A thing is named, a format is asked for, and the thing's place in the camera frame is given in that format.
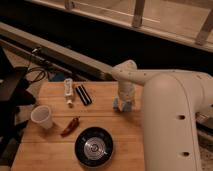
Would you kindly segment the blue-grey gripper finger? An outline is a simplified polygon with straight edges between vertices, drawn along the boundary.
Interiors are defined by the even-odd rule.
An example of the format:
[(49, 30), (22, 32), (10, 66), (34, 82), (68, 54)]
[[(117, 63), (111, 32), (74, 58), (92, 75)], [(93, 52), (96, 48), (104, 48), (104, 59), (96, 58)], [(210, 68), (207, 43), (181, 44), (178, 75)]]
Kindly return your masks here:
[(123, 105), (123, 112), (131, 112), (132, 111), (132, 103), (131, 102), (125, 102)]
[(121, 110), (120, 110), (120, 107), (119, 107), (119, 99), (118, 99), (118, 97), (115, 97), (115, 98), (114, 98), (114, 101), (113, 101), (113, 109), (114, 109), (115, 111), (121, 111)]

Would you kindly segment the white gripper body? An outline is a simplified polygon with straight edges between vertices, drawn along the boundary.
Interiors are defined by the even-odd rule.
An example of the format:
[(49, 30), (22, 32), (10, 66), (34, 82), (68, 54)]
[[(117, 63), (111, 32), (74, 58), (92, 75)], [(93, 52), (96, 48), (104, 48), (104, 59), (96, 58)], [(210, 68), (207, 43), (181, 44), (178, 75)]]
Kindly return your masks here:
[(135, 88), (131, 82), (118, 82), (118, 97), (121, 102), (132, 102), (135, 96)]

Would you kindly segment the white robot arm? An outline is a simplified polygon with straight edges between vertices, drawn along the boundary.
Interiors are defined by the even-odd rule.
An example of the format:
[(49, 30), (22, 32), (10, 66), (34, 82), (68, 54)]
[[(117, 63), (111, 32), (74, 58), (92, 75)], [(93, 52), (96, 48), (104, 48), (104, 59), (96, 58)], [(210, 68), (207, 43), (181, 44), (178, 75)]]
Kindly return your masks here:
[(213, 76), (198, 71), (139, 69), (128, 60), (111, 70), (121, 83), (141, 85), (141, 126), (145, 171), (202, 171), (196, 113), (213, 104)]

